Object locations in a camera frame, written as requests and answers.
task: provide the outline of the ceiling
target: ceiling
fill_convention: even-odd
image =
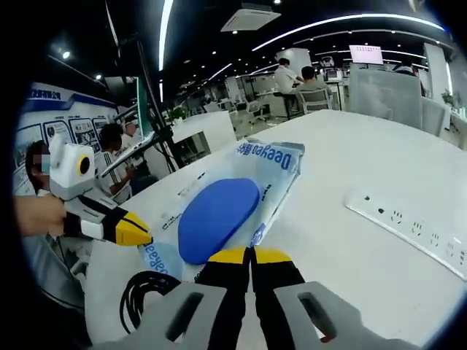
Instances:
[[[103,96],[106,94],[105,84],[93,79],[96,74],[104,77],[142,74],[136,39],[140,39],[144,45],[153,86],[158,88],[158,83],[163,81],[166,100],[176,96],[180,92],[180,86],[187,82],[194,82],[187,90],[187,93],[193,92],[230,63],[232,65],[228,69],[210,82],[225,79],[226,75],[251,73],[270,66],[276,63],[275,53],[283,47],[307,48],[312,61],[316,61],[319,57],[316,56],[317,53],[348,50],[349,44],[367,42],[369,45],[381,46],[383,50],[415,55],[423,55],[423,43],[430,41],[425,37],[432,38],[434,44],[436,40],[440,41],[447,55],[452,52],[449,46],[454,46],[448,33],[421,23],[394,18],[356,18],[304,29],[253,52],[252,49],[258,45],[283,33],[345,15],[387,13],[431,22],[436,22],[436,19],[426,12],[414,12],[408,0],[282,0],[280,5],[273,4],[273,0],[248,2],[271,6],[281,16],[257,31],[240,31],[233,35],[231,32],[220,32],[220,29],[240,8],[240,0],[174,0],[166,36],[164,69],[159,72],[159,31],[164,1],[107,0],[117,36],[117,48],[112,37],[105,0],[80,0],[74,17],[70,18],[63,33],[51,44],[50,56],[55,60],[49,59],[48,67],[36,80],[60,86],[68,85],[64,87],[84,89],[83,92]],[[319,37],[338,32],[343,33]],[[63,61],[61,55],[64,50],[71,52],[65,63],[90,78],[85,78],[58,62]],[[350,58],[348,52],[335,52],[332,56],[337,63]],[[402,56],[397,53],[383,53],[383,57],[400,60]],[[425,64],[419,58],[413,59],[415,63]],[[63,72],[57,73],[67,69],[69,72],[66,79]]]

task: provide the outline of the blue sponge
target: blue sponge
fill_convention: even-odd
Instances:
[[[182,259],[204,264],[258,206],[259,189],[250,179],[224,179],[202,190],[183,212],[178,225]]]

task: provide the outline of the person's hand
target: person's hand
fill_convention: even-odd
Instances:
[[[18,196],[14,200],[22,236],[63,235],[66,210],[60,199],[49,193],[44,197]]]
[[[125,168],[125,171],[126,171],[126,176],[128,176],[131,179],[134,174],[134,168],[132,166],[127,166]]]

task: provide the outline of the plastic bag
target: plastic bag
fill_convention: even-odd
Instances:
[[[178,254],[178,223],[188,204],[209,184],[220,179],[248,178],[260,191],[260,202],[244,224],[230,237],[223,249],[259,244],[285,203],[287,194],[300,175],[303,144],[286,142],[266,144],[243,139],[232,152],[211,165],[193,180],[176,203],[151,225],[154,242],[140,246],[146,264],[154,271],[176,279],[193,281],[202,265],[187,264]]]

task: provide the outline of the electrical outlet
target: electrical outlet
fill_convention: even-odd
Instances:
[[[467,280],[467,245],[435,223],[395,209],[387,198],[368,190],[350,190],[344,205],[383,227]]]

